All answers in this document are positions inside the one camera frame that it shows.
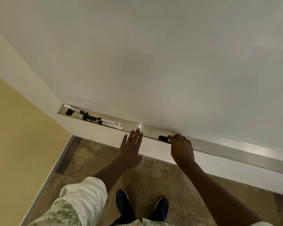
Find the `marble floor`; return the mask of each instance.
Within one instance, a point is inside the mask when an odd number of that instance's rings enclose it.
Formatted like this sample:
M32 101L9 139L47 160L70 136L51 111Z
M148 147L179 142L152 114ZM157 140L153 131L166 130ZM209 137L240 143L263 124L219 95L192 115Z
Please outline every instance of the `marble floor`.
M46 212L58 198L63 186L79 183L104 167L117 153L117 148L76 137L37 199L24 225ZM212 176L234 196L274 226L283 226L283 195ZM166 222L174 225L216 225L199 193L173 164L144 157L141 164L121 176L108 194L98 226L108 226L119 217L115 193L124 189L136 218L148 218L156 202L166 197L170 203Z

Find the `shoe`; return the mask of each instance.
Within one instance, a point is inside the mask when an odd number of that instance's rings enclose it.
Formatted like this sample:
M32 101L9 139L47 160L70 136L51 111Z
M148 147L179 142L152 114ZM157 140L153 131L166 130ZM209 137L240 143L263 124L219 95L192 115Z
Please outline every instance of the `shoe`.
M164 222L169 211L169 201L166 198L160 198L156 203L154 212L151 214L151 221Z
M133 209L129 203L128 195L124 190L117 191L115 202L117 204L117 209L121 214L120 219L122 220L123 224L130 224L136 220Z

